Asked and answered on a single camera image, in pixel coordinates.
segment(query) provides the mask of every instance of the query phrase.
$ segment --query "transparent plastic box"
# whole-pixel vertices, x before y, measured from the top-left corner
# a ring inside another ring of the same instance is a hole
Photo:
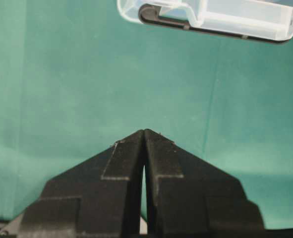
[[[141,6],[159,6],[159,16],[188,20],[193,28],[272,41],[293,37],[293,0],[117,0],[123,18],[141,23]]]

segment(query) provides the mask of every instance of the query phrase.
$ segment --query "clear plastic container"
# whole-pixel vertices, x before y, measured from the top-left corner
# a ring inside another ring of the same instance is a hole
[[[137,23],[144,4],[160,6],[160,16],[186,19],[193,28],[273,41],[293,37],[293,0],[117,0],[121,16]]]

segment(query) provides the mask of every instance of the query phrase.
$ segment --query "plastic box lid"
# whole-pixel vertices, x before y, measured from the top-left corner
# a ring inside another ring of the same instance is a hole
[[[273,41],[293,37],[293,0],[117,0],[121,16],[136,23],[144,4],[160,6],[160,16],[187,19],[194,28]]]

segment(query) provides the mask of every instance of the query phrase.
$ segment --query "green cloth backdrop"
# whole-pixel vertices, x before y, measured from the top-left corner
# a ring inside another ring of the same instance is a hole
[[[0,0],[0,219],[141,128],[238,177],[267,228],[293,228],[293,39],[133,24],[115,0]]]

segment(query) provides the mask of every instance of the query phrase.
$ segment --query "green fabric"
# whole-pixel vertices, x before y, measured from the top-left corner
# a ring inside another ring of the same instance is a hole
[[[293,228],[293,40],[132,24],[115,0],[0,0],[0,219],[141,128],[237,176],[267,228]]]

